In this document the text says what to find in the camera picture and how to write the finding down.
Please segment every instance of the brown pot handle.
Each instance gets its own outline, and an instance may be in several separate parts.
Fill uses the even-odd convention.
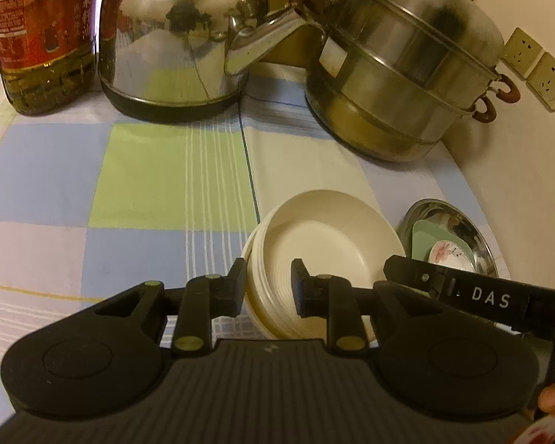
[[[486,94],[481,95],[479,98],[483,100],[483,103],[485,103],[487,109],[485,112],[475,111],[475,113],[473,114],[473,118],[483,124],[490,124],[495,120],[495,117],[498,116],[497,112],[495,111],[494,104],[491,103],[490,98]]]
[[[299,13],[304,13],[304,8],[308,8],[314,14],[320,14],[321,9],[314,4],[312,0],[288,0],[288,2],[296,8]]]
[[[516,84],[510,78],[508,78],[507,75],[500,73],[499,81],[505,83],[509,87],[509,91],[497,90],[496,95],[502,102],[516,103],[518,100],[520,100],[520,90],[518,90]]]

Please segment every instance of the stack of white plates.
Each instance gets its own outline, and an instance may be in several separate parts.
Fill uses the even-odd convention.
[[[404,256],[403,246],[391,225],[368,204],[329,190],[296,195],[271,210],[245,244],[249,314],[270,339],[324,339],[324,319],[296,314],[290,283],[293,259],[302,259],[311,275],[338,275],[354,287],[372,288],[385,279],[382,268],[391,255]],[[372,340],[374,332],[364,319]]]

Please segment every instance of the green plate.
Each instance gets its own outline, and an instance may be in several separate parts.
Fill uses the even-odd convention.
[[[469,245],[462,240],[462,238],[445,231],[435,223],[427,220],[418,220],[413,224],[411,258],[427,262],[430,256],[431,248],[440,240],[450,240],[458,245],[469,258],[473,267],[475,267],[475,257],[473,256],[473,251],[471,250],[471,247],[469,247]]]

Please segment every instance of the green checkered square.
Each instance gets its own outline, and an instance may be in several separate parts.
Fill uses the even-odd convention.
[[[252,231],[255,225],[239,132],[192,125],[113,127],[89,226]]]

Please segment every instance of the stainless steel bowl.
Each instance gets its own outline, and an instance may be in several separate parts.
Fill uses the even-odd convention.
[[[499,277],[494,257],[481,232],[465,214],[442,200],[423,199],[414,203],[407,211],[397,235],[408,256],[411,255],[413,244],[413,225],[418,220],[428,220],[462,238],[473,251],[475,272],[489,277]]]

